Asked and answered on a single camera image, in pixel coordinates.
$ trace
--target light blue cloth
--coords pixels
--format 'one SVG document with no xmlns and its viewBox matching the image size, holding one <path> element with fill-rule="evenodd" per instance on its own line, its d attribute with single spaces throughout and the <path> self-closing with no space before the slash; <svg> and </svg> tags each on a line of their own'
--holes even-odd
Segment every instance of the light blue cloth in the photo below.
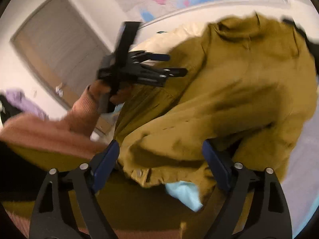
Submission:
<svg viewBox="0 0 319 239">
<path fill-rule="evenodd" d="M 166 191 L 172 197 L 181 201 L 192 211 L 197 212 L 203 206 L 199 200 L 199 191 L 192 182 L 179 181 L 165 184 Z"/>
<path fill-rule="evenodd" d="M 104 118 L 109 124 L 114 125 L 119 117 L 119 113 L 123 108 L 123 104 L 119 104 L 115 107 L 114 111 L 111 113 L 104 113 L 102 114 L 102 118 Z"/>
</svg>

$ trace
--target jacket collar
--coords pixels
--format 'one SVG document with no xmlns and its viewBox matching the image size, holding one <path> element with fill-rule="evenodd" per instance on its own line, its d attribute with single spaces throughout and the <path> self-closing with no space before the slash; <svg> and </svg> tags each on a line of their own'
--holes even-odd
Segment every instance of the jacket collar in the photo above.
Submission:
<svg viewBox="0 0 319 239">
<path fill-rule="evenodd" d="M 240 19 L 230 17 L 213 24 L 215 31 L 226 39 L 252 38 L 263 34 L 266 19 L 255 14 L 253 17 Z"/>
</svg>

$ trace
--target white wall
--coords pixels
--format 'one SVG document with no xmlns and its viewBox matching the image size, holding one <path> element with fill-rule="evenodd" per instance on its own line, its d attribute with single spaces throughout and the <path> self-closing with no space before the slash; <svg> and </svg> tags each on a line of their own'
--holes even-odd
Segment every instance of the white wall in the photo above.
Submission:
<svg viewBox="0 0 319 239">
<path fill-rule="evenodd" d="M 60 118 L 66 110 L 39 85 L 30 74 L 10 44 L 10 38 L 23 21 L 45 0 L 12 0 L 0 18 L 0 89 L 22 88 L 27 97 L 33 99 L 51 118 Z M 70 0 L 85 18 L 104 44 L 112 51 L 121 23 L 129 20 L 114 0 Z M 229 3 L 212 5 L 186 11 L 141 29 L 138 42 L 154 35 L 157 31 L 170 31 L 186 22 L 211 22 L 227 15 L 243 16 L 254 11 L 280 18 L 288 15 L 300 23 L 310 37 L 319 39 L 319 15 L 309 5 L 289 0 L 290 5 L 279 3 Z"/>
</svg>

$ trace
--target pink sweater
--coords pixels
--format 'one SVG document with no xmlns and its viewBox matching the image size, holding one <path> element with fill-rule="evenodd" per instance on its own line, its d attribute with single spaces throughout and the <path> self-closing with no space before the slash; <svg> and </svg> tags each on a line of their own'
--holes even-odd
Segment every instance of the pink sweater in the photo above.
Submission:
<svg viewBox="0 0 319 239">
<path fill-rule="evenodd" d="M 107 147 L 90 140 L 98 118 L 97 104 L 86 89 L 61 120 L 41 120 L 34 115 L 22 113 L 4 124 L 0 140 L 27 148 L 91 159 Z"/>
</svg>

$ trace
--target jacket snap button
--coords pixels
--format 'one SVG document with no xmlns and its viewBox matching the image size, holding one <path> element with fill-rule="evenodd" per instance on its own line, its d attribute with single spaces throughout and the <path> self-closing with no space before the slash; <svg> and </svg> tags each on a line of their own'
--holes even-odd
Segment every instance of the jacket snap button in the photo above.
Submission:
<svg viewBox="0 0 319 239">
<path fill-rule="evenodd" d="M 142 170 L 137 170 L 136 174 L 137 174 L 138 178 L 141 178 L 142 175 L 143 175 L 143 171 Z"/>
</svg>

